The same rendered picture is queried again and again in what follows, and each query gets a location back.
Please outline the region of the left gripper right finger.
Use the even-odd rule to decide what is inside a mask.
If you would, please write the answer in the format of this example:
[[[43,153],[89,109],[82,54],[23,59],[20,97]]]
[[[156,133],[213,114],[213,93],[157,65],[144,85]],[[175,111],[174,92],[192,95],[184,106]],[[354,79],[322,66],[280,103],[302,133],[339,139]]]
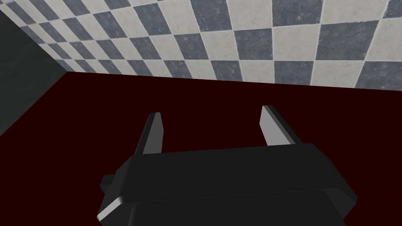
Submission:
[[[272,105],[262,107],[260,128],[267,146],[302,144],[300,138]]]

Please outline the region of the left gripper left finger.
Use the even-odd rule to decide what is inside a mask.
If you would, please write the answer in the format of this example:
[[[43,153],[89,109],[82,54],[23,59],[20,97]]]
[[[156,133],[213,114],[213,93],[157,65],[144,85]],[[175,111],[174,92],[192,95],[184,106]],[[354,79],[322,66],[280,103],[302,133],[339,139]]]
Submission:
[[[163,122],[160,112],[150,113],[141,133],[134,155],[161,153],[163,145]]]

